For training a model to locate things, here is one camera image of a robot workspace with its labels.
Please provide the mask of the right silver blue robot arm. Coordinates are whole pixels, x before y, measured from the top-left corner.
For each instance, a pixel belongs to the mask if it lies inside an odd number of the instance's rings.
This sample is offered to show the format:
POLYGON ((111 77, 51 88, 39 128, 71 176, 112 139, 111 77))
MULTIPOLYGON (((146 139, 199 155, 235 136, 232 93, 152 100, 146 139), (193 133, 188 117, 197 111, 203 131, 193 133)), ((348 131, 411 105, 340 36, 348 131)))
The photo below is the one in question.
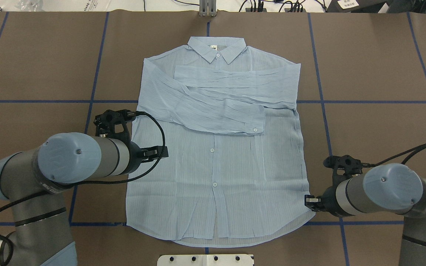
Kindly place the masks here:
POLYGON ((333 170, 323 195, 305 195, 313 212, 349 217, 390 212, 404 217, 399 265, 426 266, 426 179, 399 163, 371 166, 345 156, 323 162, 333 170))

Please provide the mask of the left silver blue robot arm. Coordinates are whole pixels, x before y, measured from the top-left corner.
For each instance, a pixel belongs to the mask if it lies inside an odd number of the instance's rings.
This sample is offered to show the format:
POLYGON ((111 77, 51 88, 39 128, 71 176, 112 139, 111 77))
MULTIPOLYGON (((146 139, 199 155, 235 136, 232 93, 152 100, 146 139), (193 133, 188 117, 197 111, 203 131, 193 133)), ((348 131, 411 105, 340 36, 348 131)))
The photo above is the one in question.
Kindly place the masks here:
POLYGON ((75 241, 63 192, 84 184, 123 184, 151 172, 168 157, 165 133, 143 111, 107 110, 95 117, 94 136, 58 133, 32 150, 0 160, 0 199, 12 209, 15 231, 0 234, 0 266, 76 266, 75 241), (162 145, 140 148, 127 124, 147 116, 162 145))

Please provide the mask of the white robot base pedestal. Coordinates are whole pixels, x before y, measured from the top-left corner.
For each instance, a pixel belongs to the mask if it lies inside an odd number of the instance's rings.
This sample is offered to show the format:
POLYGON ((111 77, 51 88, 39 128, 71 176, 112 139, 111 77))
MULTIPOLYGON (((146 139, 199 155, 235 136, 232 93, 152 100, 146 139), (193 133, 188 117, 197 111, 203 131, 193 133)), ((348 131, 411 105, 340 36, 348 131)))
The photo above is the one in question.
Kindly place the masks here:
POLYGON ((254 266, 249 254, 162 255, 157 266, 254 266))

